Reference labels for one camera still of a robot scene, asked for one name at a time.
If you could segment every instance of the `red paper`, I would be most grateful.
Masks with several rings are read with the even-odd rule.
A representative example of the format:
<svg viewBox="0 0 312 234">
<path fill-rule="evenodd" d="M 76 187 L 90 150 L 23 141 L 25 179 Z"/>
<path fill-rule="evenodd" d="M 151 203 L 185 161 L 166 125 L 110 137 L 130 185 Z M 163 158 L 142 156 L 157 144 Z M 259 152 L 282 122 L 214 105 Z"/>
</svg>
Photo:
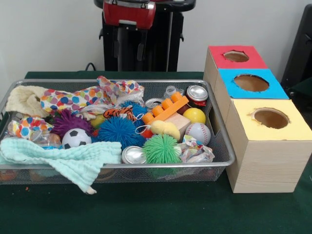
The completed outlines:
<svg viewBox="0 0 312 234">
<path fill-rule="evenodd" d="M 267 69 L 267 65 L 253 46 L 230 45 L 209 46 L 217 68 L 220 69 Z M 249 60 L 246 62 L 233 62 L 227 60 L 224 54 L 229 51 L 244 52 Z"/>
</svg>

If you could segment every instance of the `baseball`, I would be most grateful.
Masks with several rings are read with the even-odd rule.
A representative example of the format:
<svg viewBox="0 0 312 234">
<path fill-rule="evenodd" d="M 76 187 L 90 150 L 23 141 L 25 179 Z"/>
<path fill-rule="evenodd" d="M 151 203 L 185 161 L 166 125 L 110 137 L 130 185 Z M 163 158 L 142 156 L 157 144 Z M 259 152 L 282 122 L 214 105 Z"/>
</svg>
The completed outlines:
<svg viewBox="0 0 312 234">
<path fill-rule="evenodd" d="M 211 138 L 209 128 L 203 123 L 192 123 L 186 129 L 185 134 L 199 140 L 203 145 L 208 145 Z"/>
</svg>

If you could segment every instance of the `red box top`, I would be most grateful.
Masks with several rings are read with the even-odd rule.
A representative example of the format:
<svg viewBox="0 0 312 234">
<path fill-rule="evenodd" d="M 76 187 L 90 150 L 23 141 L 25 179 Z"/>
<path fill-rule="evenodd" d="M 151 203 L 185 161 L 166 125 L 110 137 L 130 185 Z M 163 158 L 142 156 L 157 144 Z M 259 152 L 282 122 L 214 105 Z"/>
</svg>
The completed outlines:
<svg viewBox="0 0 312 234">
<path fill-rule="evenodd" d="M 267 65 L 253 46 L 209 46 L 217 68 L 267 69 Z"/>
</svg>

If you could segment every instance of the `black stand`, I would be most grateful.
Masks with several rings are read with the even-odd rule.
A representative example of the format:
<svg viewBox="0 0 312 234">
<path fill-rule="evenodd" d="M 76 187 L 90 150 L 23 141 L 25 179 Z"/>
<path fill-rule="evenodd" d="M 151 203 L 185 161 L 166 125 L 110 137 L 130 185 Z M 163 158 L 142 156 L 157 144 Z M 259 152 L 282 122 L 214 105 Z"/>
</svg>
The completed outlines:
<svg viewBox="0 0 312 234">
<path fill-rule="evenodd" d="M 288 90 L 312 77 L 312 4 L 306 6 L 289 56 L 282 86 Z"/>
<path fill-rule="evenodd" d="M 103 0 L 94 0 L 101 6 Z M 99 38 L 103 37 L 106 71 L 159 71 L 177 70 L 184 16 L 181 11 L 195 7 L 195 0 L 188 4 L 171 1 L 157 2 L 153 26 L 148 31 L 136 30 L 130 25 L 107 25 L 102 13 Z"/>
</svg>

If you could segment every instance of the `stacked boxes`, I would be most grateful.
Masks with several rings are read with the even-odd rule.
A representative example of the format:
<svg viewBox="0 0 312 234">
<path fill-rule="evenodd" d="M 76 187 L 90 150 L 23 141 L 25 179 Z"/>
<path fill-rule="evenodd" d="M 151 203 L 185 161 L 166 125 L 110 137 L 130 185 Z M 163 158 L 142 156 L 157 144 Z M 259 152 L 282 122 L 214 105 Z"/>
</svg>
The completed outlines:
<svg viewBox="0 0 312 234">
<path fill-rule="evenodd" d="M 236 162 L 234 193 L 293 192 L 312 152 L 312 131 L 252 46 L 210 46 L 210 83 Z"/>
</svg>

